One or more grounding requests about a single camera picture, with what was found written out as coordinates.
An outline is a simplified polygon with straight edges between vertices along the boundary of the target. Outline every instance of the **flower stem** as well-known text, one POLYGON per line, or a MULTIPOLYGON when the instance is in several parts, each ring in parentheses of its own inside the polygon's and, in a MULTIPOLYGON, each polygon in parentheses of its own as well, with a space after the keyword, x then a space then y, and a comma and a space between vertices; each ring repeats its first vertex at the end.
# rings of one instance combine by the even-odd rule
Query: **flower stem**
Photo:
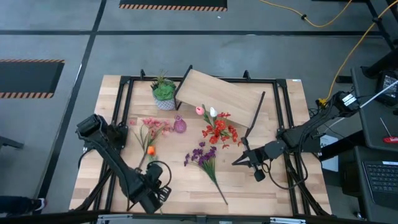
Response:
POLYGON ((223 192, 221 191, 220 187, 218 186, 217 181, 214 181, 214 184, 216 185, 218 191, 220 192, 220 194, 221 194, 221 196, 222 196, 222 198, 223 198, 225 204, 228 205, 228 202, 225 200, 225 197, 224 197, 224 195, 223 195, 223 192))

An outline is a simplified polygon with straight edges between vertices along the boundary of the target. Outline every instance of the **succulent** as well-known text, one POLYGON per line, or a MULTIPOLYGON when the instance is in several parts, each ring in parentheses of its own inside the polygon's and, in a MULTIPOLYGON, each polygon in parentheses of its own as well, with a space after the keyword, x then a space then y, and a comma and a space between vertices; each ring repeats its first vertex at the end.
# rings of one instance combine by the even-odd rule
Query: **succulent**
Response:
POLYGON ((171 85, 160 84, 154 90, 154 95, 156 99, 159 101, 171 100, 173 98, 174 90, 175 90, 174 83, 171 85))

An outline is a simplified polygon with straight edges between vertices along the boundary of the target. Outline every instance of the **orange striped tape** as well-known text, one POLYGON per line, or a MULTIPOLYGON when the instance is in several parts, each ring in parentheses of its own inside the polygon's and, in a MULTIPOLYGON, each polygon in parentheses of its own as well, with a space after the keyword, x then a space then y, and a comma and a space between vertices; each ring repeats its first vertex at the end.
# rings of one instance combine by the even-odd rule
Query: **orange striped tape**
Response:
POLYGON ((36 98, 36 99, 49 99, 52 98, 54 93, 0 93, 0 98, 36 98))
POLYGON ((65 60, 52 60, 52 59, 0 59, 0 62, 61 62, 65 60))
POLYGON ((227 11, 226 7, 210 7, 210 6, 158 6, 158 5, 142 5, 142 4, 121 4, 121 9, 157 9, 157 10, 189 10, 189 11, 227 11))

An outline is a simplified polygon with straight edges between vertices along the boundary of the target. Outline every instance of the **pink vase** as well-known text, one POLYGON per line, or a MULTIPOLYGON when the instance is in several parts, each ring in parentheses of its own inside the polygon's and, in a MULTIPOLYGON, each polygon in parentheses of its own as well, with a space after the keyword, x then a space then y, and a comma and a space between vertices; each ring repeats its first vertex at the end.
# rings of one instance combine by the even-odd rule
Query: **pink vase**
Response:
POLYGON ((187 124, 182 119, 181 115, 175 115, 174 131, 176 133, 184 133, 187 130, 187 124))

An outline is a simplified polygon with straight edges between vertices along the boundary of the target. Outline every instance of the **gray floor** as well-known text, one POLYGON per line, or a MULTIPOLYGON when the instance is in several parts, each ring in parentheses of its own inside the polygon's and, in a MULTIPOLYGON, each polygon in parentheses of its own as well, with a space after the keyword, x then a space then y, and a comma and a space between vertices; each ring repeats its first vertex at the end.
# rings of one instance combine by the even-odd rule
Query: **gray floor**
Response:
MULTIPOLYGON (((308 14, 317 24, 329 21, 344 3, 301 0, 278 1, 308 14)), ((374 1, 378 12, 384 1, 374 1)), ((100 1, 3 0, 0 30, 91 30, 100 1)), ((325 30, 366 30, 371 23, 366 5, 353 4, 341 19, 325 30)), ((397 36, 398 24, 388 13, 388 31, 397 36)), ((229 0, 228 12, 130 11, 108 0, 99 30, 317 30, 299 16, 256 0, 229 0)), ((0 135, 25 143, 15 151, 0 151, 0 194, 34 197, 44 172, 62 114, 79 71, 88 35, 0 35, 0 58, 64 59, 55 96, 51 100, 0 100, 0 135)), ((168 70, 182 76, 192 64, 195 69, 222 77, 300 78, 309 107, 327 94, 335 72, 359 37, 241 36, 241 35, 99 35, 85 70, 76 105, 50 186, 45 213, 68 210, 78 172, 83 143, 75 126, 92 114, 103 75, 138 75, 140 69, 156 75, 168 70)), ((367 38, 349 60, 349 68, 370 65, 388 53, 385 41, 367 38)), ((349 90, 335 85, 335 91, 349 90)), ((346 119, 333 130, 342 135, 359 130, 358 117, 346 119)), ((332 211, 354 218, 355 199, 341 188, 327 186, 332 211)))

